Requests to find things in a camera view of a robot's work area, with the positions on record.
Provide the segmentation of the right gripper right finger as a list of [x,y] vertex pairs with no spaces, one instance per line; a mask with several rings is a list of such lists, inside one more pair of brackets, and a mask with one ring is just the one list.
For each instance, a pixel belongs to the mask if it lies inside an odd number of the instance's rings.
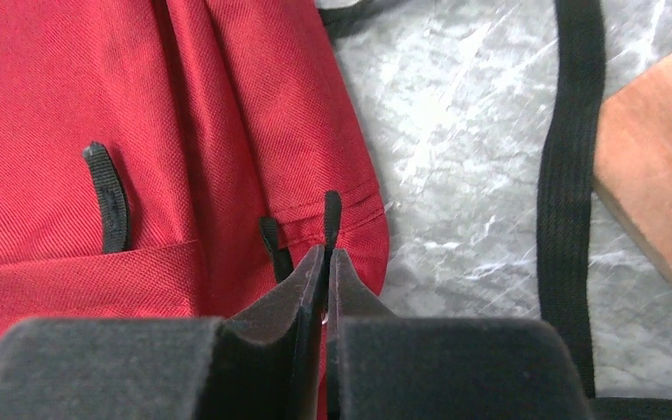
[[330,261],[327,410],[331,419],[590,419],[555,330],[526,318],[401,318]]

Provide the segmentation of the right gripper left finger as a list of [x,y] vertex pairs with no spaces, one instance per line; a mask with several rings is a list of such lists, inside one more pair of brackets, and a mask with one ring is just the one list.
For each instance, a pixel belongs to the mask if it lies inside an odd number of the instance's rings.
[[0,419],[313,419],[325,251],[236,316],[32,319],[0,341]]

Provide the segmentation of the red student backpack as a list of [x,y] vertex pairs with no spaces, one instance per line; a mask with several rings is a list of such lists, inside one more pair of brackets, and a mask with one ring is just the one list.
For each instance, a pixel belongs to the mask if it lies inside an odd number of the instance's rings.
[[378,297],[378,178],[311,1],[0,1],[0,341],[231,319],[325,251]]

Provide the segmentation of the wooden board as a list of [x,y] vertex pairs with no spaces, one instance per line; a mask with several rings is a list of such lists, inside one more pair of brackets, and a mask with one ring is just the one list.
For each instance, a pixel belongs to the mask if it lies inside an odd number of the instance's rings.
[[672,53],[607,99],[595,190],[672,286]]

